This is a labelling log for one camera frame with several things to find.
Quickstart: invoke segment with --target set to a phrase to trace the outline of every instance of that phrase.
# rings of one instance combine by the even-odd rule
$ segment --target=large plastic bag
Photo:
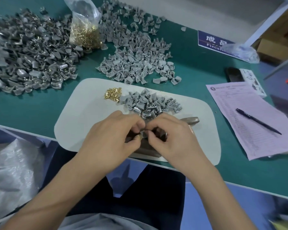
[[[43,164],[44,156],[30,142],[0,144],[0,219],[36,196]]]
[[[257,51],[254,48],[240,43],[223,44],[221,50],[251,64],[258,64],[260,61]]]
[[[69,42],[85,49],[101,47],[98,23],[102,14],[91,0],[64,0],[72,11]]]

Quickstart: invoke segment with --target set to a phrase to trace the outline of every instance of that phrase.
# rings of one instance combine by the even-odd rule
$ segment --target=pen
[[[268,124],[265,124],[264,122],[261,122],[257,118],[245,113],[243,110],[240,110],[240,109],[237,108],[236,111],[239,114],[243,115],[244,117],[247,117],[248,119],[254,120],[255,122],[259,123],[260,125],[264,126],[267,129],[269,129],[270,131],[273,131],[273,132],[281,135],[281,133],[278,130],[274,129],[273,127],[270,127]]]

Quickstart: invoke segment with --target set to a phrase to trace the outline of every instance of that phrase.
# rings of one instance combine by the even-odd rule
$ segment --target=pile of metallic parts
[[[54,20],[41,8],[42,18],[24,9],[0,18],[0,90],[14,95],[34,89],[61,89],[76,79],[80,46],[69,44],[71,15]]]
[[[139,113],[143,119],[154,119],[163,112],[178,113],[182,110],[176,99],[150,94],[146,88],[141,93],[129,92],[129,95],[120,96],[119,102],[125,104],[130,111]]]
[[[99,25],[102,49],[108,49],[105,42],[113,42],[116,51],[114,55],[109,55],[108,59],[104,57],[96,68],[98,71],[111,80],[127,84],[141,82],[144,85],[147,83],[145,77],[154,71],[161,75],[161,78],[154,79],[156,84],[171,80],[172,84],[176,85],[181,81],[180,77],[175,77],[173,62],[166,62],[172,57],[171,52],[165,53],[171,44],[167,44],[163,38],[152,40],[149,36],[156,35],[159,24],[162,20],[165,21],[164,17],[158,17],[155,22],[152,15],[146,16],[143,10],[117,0],[104,1],[99,11],[103,14]],[[130,29],[134,31],[128,29],[121,20],[121,17],[129,16],[133,16],[134,22],[130,24]],[[138,24],[143,26],[143,31],[148,31],[151,27],[149,33],[138,31]]]

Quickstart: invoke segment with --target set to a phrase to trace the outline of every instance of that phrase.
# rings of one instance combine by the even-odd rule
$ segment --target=hand
[[[145,122],[140,116],[115,111],[92,126],[72,161],[88,174],[99,172],[105,176],[140,147],[139,135],[128,143],[125,139],[130,130],[139,133],[144,127]]]
[[[161,128],[167,133],[163,142],[152,132]],[[146,125],[149,144],[172,166],[188,177],[190,169],[203,164],[212,165],[201,149],[189,125],[176,117],[163,113]]]

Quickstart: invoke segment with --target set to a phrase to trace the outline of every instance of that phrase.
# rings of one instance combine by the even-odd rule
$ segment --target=person's left hand
[[[115,111],[92,126],[71,162],[80,166],[84,174],[100,173],[105,176],[140,147],[139,135],[128,143],[125,139],[129,131],[139,133],[144,127],[145,122],[140,116]]]

